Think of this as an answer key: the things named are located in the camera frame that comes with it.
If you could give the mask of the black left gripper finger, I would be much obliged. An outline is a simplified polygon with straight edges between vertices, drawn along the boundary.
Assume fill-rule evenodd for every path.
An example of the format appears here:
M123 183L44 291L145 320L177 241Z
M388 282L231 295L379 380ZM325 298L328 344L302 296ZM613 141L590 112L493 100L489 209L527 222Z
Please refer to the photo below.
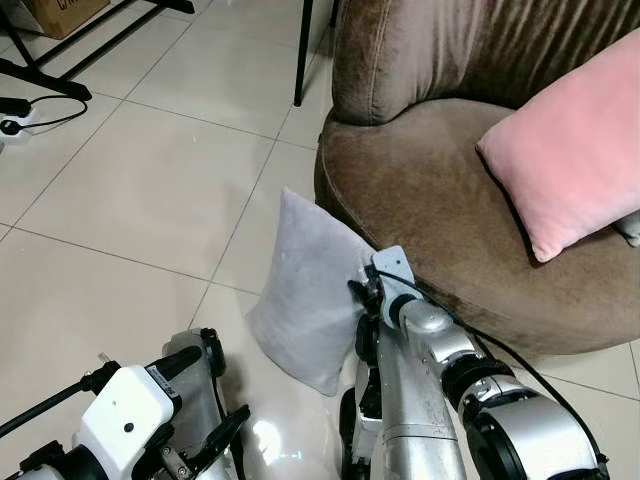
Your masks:
M250 419L251 410L247 404L229 413L219 425L206 435L204 447L195 456L188 458L188 467L192 474L205 474L210 471L218 458L239 439L239 431Z
M159 358L148 365L148 375L156 383L172 383L182 379L188 371L201 369L204 365L204 348L187 346L172 353L172 355Z

